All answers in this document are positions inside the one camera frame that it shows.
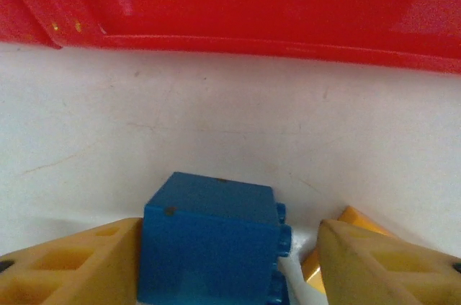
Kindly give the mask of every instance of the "toy block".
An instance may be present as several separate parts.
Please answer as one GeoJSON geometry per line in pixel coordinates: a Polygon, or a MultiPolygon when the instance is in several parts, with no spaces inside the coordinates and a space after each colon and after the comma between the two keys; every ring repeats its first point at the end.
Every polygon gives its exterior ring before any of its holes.
{"type": "Polygon", "coordinates": [[[285,211],[270,187],[173,173],[145,206],[138,300],[280,305],[285,211]]]}
{"type": "Polygon", "coordinates": [[[135,304],[141,226],[127,218],[1,256],[0,304],[135,304]]]}
{"type": "MultiPolygon", "coordinates": [[[[371,219],[366,217],[363,213],[358,211],[351,206],[348,206],[346,210],[343,211],[341,216],[338,218],[339,221],[347,222],[348,224],[353,224],[358,227],[369,229],[370,231],[376,231],[390,237],[393,237],[393,234],[383,227],[377,225],[371,219]]],[[[320,265],[318,263],[318,251],[315,248],[304,260],[301,265],[303,270],[304,281],[314,287],[317,291],[325,293],[325,288],[323,287],[322,274],[320,270],[320,265]]]]}
{"type": "Polygon", "coordinates": [[[460,305],[460,258],[335,220],[318,253],[330,305],[460,305]]]}

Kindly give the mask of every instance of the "blue plastic block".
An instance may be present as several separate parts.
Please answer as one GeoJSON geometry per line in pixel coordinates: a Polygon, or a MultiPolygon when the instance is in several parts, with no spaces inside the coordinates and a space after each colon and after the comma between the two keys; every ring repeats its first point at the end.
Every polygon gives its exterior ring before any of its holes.
{"type": "Polygon", "coordinates": [[[283,304],[291,229],[267,186],[174,173],[144,209],[138,300],[283,304]]]}

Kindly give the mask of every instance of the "yellow plastic piece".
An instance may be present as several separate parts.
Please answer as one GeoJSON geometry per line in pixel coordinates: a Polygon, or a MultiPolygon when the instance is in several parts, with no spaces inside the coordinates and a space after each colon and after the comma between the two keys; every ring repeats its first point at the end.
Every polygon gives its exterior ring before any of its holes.
{"type": "Polygon", "coordinates": [[[133,305],[141,218],[121,221],[0,257],[1,305],[133,305]]]}
{"type": "Polygon", "coordinates": [[[318,253],[330,305],[460,305],[461,259],[325,220],[318,253]]]}
{"type": "MultiPolygon", "coordinates": [[[[393,237],[393,234],[384,229],[383,227],[377,225],[375,222],[366,217],[363,213],[357,209],[348,206],[346,210],[343,211],[338,220],[347,222],[349,224],[354,224],[355,226],[369,229],[370,231],[376,231],[384,235],[393,237]]],[[[302,265],[304,280],[307,284],[314,287],[317,291],[325,293],[325,288],[323,287],[322,274],[320,271],[320,265],[318,263],[318,252],[315,248],[308,257],[304,260],[302,265]]]]}

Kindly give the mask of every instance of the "white surface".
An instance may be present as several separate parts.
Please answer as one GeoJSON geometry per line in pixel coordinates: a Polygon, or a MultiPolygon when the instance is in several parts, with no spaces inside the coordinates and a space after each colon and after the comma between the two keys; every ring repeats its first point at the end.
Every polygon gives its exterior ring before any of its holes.
{"type": "Polygon", "coordinates": [[[271,185],[298,255],[358,208],[461,255],[461,78],[193,53],[0,45],[0,254],[126,216],[175,170],[271,185]]]}

